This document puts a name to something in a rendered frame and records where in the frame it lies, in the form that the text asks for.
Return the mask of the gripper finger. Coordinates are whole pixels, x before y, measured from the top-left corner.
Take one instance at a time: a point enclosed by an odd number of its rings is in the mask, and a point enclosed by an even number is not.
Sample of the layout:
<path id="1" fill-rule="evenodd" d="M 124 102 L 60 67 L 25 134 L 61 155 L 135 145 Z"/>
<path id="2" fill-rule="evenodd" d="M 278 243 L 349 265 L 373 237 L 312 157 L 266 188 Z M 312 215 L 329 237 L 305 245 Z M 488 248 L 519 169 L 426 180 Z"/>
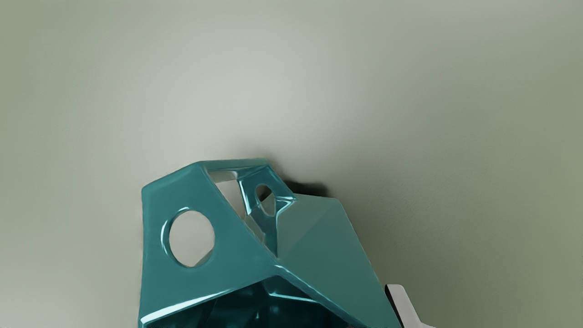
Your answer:
<path id="1" fill-rule="evenodd" d="M 435 328 L 421 322 L 405 288 L 399 284 L 385 285 L 385 294 L 402 328 Z"/>

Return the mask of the teal faceted mug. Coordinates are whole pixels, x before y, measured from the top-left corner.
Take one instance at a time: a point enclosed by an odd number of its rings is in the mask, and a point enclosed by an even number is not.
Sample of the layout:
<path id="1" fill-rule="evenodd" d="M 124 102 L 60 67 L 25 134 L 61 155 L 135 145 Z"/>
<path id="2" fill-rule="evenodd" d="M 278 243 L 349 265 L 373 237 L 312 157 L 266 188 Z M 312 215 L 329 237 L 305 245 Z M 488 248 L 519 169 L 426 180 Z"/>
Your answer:
<path id="1" fill-rule="evenodd" d="M 199 161 L 142 189 L 138 328 L 404 328 L 339 200 L 294 193 L 265 159 Z M 212 250 L 169 244 L 202 214 Z"/>

